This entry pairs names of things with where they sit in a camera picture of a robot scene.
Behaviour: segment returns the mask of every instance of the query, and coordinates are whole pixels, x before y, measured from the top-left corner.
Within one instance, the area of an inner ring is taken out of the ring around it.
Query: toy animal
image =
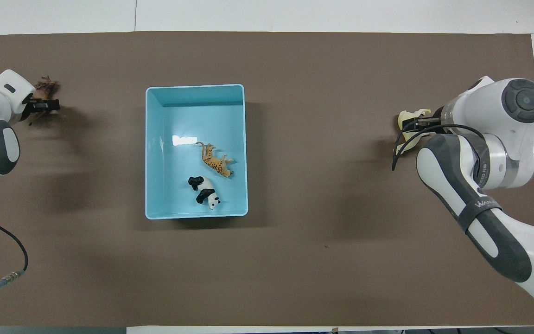
[[[233,161],[232,159],[226,159],[227,154],[222,155],[222,158],[218,159],[213,155],[214,148],[216,147],[209,142],[207,145],[203,144],[201,141],[198,141],[195,144],[201,144],[201,158],[206,165],[212,167],[217,173],[220,173],[227,178],[233,175],[234,172],[226,168],[226,165]]]
[[[210,204],[210,209],[213,210],[218,203],[221,203],[219,200],[220,197],[216,194],[216,189],[211,181],[206,177],[190,177],[189,184],[193,187],[193,190],[200,190],[199,195],[197,195],[197,203],[203,204],[203,201],[207,199]]]

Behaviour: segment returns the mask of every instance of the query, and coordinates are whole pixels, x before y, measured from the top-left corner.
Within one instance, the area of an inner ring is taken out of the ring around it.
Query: brown toy animal
[[[206,165],[212,167],[217,173],[220,173],[227,178],[234,173],[226,168],[226,165],[233,161],[232,159],[226,159],[227,154],[222,155],[222,158],[218,159],[213,155],[214,148],[216,147],[209,142],[207,145],[203,144],[201,141],[198,141],[195,144],[201,144],[201,158]]]

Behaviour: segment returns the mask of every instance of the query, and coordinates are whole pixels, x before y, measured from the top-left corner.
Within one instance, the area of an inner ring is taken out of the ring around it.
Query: robot wrist strap
[[[500,210],[502,209],[498,202],[496,202],[496,200],[490,196],[473,199],[464,206],[463,211],[461,211],[458,215],[458,225],[463,229],[464,232],[466,232],[477,215],[483,211],[494,208],[498,208]]]

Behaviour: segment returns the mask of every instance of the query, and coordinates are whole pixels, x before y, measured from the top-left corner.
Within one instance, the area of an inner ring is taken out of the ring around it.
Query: black-and-white toy
[[[199,189],[199,195],[197,195],[197,203],[203,204],[203,201],[207,199],[208,203],[210,204],[210,209],[213,210],[218,203],[221,203],[219,201],[220,197],[216,194],[216,189],[214,189],[214,185],[211,183],[211,181],[206,177],[190,177],[189,178],[189,184],[193,188],[193,190]]]

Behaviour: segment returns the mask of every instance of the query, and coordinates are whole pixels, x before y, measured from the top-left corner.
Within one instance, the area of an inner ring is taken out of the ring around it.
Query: white floor
[[[0,0],[0,34],[142,30],[530,33],[534,50],[534,1]],[[287,330],[328,331],[331,327],[243,329],[248,333]],[[164,327],[129,328],[128,333],[240,331]]]

